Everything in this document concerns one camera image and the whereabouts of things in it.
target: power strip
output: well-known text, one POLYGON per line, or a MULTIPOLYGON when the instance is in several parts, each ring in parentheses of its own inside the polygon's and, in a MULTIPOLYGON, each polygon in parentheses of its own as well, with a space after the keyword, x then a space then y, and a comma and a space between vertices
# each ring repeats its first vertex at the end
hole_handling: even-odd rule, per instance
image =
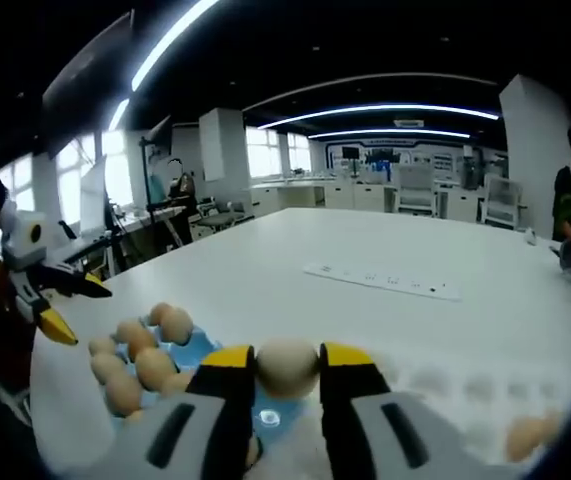
POLYGON ((330 278, 341 282, 356 283, 366 287, 382 288, 395 292, 411 293, 442 300, 460 301, 457 287, 450 282, 401 275, 394 272, 380 272, 374 269, 351 268, 341 265, 312 263, 303 268, 309 275, 330 278))

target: window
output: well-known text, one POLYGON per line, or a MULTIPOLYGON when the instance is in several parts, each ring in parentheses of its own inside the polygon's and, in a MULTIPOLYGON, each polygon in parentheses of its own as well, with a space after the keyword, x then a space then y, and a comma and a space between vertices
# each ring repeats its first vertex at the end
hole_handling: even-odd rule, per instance
POLYGON ((247 128, 245 135, 250 176, 259 178, 283 173, 278 134, 274 130, 247 128))
MULTIPOLYGON (((58 198, 63 220, 69 225, 81 219, 81 178, 94 165, 94 136, 72 140, 56 158, 58 198)), ((121 207, 133 203, 129 164, 123 132, 103 133, 105 188, 110 201, 121 207)))
POLYGON ((27 155, 0 169, 0 180, 19 210, 34 211, 32 156, 27 155))
POLYGON ((289 146, 289 166, 292 170, 300 168, 306 172, 312 171, 312 157, 309 153, 309 140, 303 135, 287 134, 289 146))

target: white chair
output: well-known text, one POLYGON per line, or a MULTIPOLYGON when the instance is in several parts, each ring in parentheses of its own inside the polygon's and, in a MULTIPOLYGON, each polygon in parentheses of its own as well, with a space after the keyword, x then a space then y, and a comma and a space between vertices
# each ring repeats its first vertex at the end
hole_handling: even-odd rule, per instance
POLYGON ((395 169, 398 189, 394 199, 394 212, 436 217, 437 196, 432 166, 398 164, 395 169))
POLYGON ((494 174, 485 176, 485 199, 481 210, 481 223, 518 226, 520 184, 494 174))

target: column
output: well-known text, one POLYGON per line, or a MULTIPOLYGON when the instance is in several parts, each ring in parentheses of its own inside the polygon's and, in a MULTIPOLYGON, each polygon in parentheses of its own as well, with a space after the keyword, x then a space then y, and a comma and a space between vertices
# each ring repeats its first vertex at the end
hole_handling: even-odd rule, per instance
POLYGON ((522 185, 523 202, 536 234, 552 237, 554 180, 571 162, 571 116, 552 90, 517 75, 500 93, 507 134, 509 176, 522 185))
POLYGON ((199 119, 207 195, 250 206, 249 167, 243 114, 216 108, 199 119))

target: blue egg tray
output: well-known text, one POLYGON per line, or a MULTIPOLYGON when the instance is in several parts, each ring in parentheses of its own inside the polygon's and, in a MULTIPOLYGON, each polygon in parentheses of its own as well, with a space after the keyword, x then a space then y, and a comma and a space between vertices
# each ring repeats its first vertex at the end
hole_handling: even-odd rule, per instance
MULTIPOLYGON (((142 317, 141 323, 150 330, 158 341, 158 348, 166 351, 172 358, 181 372, 198 368, 201 360, 212 352, 220 350, 222 345, 212 342, 206 333, 197 326, 186 345, 176 345, 175 343, 162 342, 160 329, 149 325, 149 318, 142 317)), ((130 374, 136 376, 136 368, 127 356, 127 345, 117 344, 116 351, 119 357, 126 363, 130 374)), ((276 400, 270 398, 265 390, 256 382, 256 396, 254 407, 252 408, 252 423, 254 432, 260 439, 264 450, 269 450, 278 439, 292 426, 303 408, 303 402, 295 400, 276 400)), ((143 389, 141 398, 141 408, 149 408, 158 400, 160 394, 143 389)), ((118 429, 121 427, 123 419, 113 417, 114 425, 118 429)))

